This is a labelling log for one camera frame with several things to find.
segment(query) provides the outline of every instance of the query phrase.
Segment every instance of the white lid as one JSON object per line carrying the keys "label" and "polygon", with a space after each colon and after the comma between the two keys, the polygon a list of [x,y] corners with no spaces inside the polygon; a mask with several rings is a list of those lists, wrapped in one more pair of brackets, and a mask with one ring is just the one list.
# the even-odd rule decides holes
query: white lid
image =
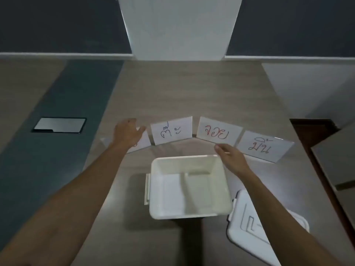
{"label": "white lid", "polygon": [[[309,232],[307,220],[288,211]],[[232,242],[262,261],[280,266],[246,190],[240,190],[237,198],[233,199],[233,211],[229,214],[228,221],[227,236]]]}

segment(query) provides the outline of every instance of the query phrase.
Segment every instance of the right hand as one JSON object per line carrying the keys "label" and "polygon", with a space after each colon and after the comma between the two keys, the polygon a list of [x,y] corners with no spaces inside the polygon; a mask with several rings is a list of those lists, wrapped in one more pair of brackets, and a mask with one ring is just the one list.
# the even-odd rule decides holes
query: right hand
{"label": "right hand", "polygon": [[238,177],[244,177],[253,174],[244,154],[228,144],[216,144],[214,150],[220,156],[223,164]]}

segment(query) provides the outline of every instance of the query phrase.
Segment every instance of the forearm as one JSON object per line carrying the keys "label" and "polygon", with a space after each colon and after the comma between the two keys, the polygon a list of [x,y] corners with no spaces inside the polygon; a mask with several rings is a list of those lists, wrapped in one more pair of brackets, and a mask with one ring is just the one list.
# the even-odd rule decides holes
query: forearm
{"label": "forearm", "polygon": [[240,177],[281,265],[340,265],[251,171]]}
{"label": "forearm", "polygon": [[104,203],[126,151],[109,147],[55,193],[5,247],[0,264],[70,265]]}

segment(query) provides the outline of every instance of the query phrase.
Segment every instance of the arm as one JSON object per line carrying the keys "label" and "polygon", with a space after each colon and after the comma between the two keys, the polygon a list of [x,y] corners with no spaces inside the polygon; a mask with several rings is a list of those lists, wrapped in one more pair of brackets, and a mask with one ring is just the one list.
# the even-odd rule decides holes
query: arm
{"label": "arm", "polygon": [[89,234],[123,157],[144,130],[136,129],[135,119],[117,124],[111,145],[25,223],[0,253],[0,265],[70,265]]}
{"label": "arm", "polygon": [[340,265],[264,186],[239,150],[227,144],[218,144],[215,151],[224,165],[243,182],[281,265]]}

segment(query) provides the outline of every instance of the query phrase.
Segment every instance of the beige table surface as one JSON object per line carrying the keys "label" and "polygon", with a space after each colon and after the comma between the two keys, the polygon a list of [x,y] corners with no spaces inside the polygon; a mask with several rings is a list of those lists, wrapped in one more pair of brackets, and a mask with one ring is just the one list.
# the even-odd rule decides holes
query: beige table surface
{"label": "beige table surface", "polygon": [[[138,125],[149,125],[191,115],[193,133],[205,116],[296,142],[276,164],[248,163],[286,208],[308,220],[320,243],[346,265],[355,264],[352,245],[259,62],[125,62],[87,164],[103,151],[99,139],[117,121],[135,117]],[[228,241],[226,216],[159,221],[143,204],[153,159],[213,153],[213,143],[192,138],[127,154],[73,266],[265,265]],[[235,197],[243,184],[230,172],[227,177]]]}

